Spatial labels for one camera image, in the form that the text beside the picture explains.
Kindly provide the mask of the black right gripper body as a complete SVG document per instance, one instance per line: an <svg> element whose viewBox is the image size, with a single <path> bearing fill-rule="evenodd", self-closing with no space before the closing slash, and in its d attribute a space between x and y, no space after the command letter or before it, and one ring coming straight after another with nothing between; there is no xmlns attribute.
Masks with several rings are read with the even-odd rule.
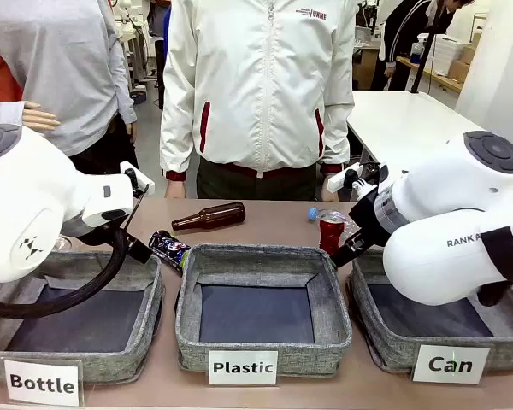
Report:
<svg viewBox="0 0 513 410"><path fill-rule="evenodd" d="M374 202L377 196L377 192L369 192L349 212L350 218L359 227L358 231L347 239L347 245L355 253L362 253L372 246L384 247L391 236L375 214Z"/></svg>

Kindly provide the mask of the pale hand on hip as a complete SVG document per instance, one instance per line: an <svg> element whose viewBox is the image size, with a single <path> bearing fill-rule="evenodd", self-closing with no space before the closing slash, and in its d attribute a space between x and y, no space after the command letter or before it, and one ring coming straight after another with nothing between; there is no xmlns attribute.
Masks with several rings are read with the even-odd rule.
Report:
<svg viewBox="0 0 513 410"><path fill-rule="evenodd" d="M40 104L25 101L21 116L22 125L36 132L54 131L61 122L53 114L40 109Z"/></svg>

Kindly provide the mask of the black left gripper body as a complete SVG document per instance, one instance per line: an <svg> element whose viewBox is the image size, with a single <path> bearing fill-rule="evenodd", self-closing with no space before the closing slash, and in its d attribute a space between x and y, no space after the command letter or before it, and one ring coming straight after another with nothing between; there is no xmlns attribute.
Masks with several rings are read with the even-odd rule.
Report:
<svg viewBox="0 0 513 410"><path fill-rule="evenodd" d="M135 261L145 264L152 257L152 251L146 244L120 227L111 232L111 246L122 259L129 256Z"/></svg>

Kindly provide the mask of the person's left hand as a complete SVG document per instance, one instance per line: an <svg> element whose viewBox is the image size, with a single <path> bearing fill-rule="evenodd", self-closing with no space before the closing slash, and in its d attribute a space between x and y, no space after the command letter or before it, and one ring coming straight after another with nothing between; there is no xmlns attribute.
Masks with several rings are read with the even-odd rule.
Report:
<svg viewBox="0 0 513 410"><path fill-rule="evenodd" d="M328 181L330 180L330 178L332 176L333 176L332 174L328 174L325 176L325 178L323 180L323 184L321 187L321 200L323 202L337 202L339 200L338 192L337 191L331 192L328 189Z"/></svg>

